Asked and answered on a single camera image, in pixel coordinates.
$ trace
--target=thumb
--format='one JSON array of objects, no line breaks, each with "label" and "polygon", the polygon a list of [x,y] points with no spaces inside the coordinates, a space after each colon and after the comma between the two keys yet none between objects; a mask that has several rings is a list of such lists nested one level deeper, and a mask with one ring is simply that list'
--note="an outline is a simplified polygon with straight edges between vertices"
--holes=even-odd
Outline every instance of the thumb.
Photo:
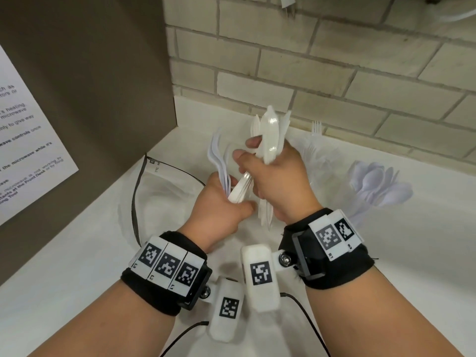
[{"label": "thumb", "polygon": [[259,174],[265,166],[263,161],[256,155],[242,149],[237,149],[233,152],[233,159],[239,167],[249,172],[253,178],[256,178],[257,174]]},{"label": "thumb", "polygon": [[238,203],[236,205],[240,210],[242,220],[252,216],[257,208],[257,204],[253,200],[245,200],[244,202]]}]

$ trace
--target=white countertop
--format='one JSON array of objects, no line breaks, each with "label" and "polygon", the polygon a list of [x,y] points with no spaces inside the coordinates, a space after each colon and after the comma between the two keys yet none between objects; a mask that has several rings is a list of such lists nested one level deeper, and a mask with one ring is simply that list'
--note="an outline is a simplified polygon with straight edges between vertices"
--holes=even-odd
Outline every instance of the white countertop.
[{"label": "white countertop", "polygon": [[[176,104],[180,127],[168,134],[149,155],[206,180],[213,171],[206,158],[210,136],[201,133],[206,131],[201,129],[203,122],[200,128],[194,124],[195,120],[203,113],[229,112],[190,104],[182,98],[178,98]],[[245,130],[246,117],[234,116]],[[218,119],[209,120],[213,130]],[[232,129],[233,136],[228,136],[229,139],[242,140],[239,125]],[[413,183],[416,196],[405,208],[394,210],[390,215],[379,215],[375,222],[362,228],[361,234],[372,256],[381,258],[378,266],[387,278],[464,355],[476,356],[476,286],[474,281],[467,280],[476,272],[473,258],[476,250],[473,210],[476,208],[468,211],[476,198],[468,195],[471,192],[460,192],[456,186],[449,186],[454,189],[449,193],[453,198],[445,195],[448,188],[436,189],[432,195],[433,187],[416,180],[414,175],[438,175],[431,181],[436,187],[438,183],[444,185],[448,178],[456,180],[460,187],[475,186],[476,178],[335,142],[346,154],[347,166],[343,168],[348,168],[348,163],[358,155],[362,160],[380,160],[401,168],[402,177]],[[238,175],[236,168],[232,173]],[[126,183],[127,175],[117,180],[0,287],[0,356],[26,356],[118,279],[135,252],[133,243],[122,236],[118,223],[119,198]],[[267,231],[260,227],[256,216],[243,222],[237,234],[210,254],[212,279],[224,275],[242,280],[239,248],[268,243],[276,250],[282,228],[275,221],[271,231]],[[294,294],[308,308],[304,286],[292,273],[279,275],[281,291]],[[193,311],[182,311],[171,338],[192,322],[206,319],[208,308],[198,302]],[[214,342],[204,331],[205,328],[200,327],[188,333],[168,356],[208,356],[211,352],[228,357],[325,355],[305,317],[288,298],[282,300],[281,310],[273,314],[257,315],[245,304],[237,336],[230,344]]]}]

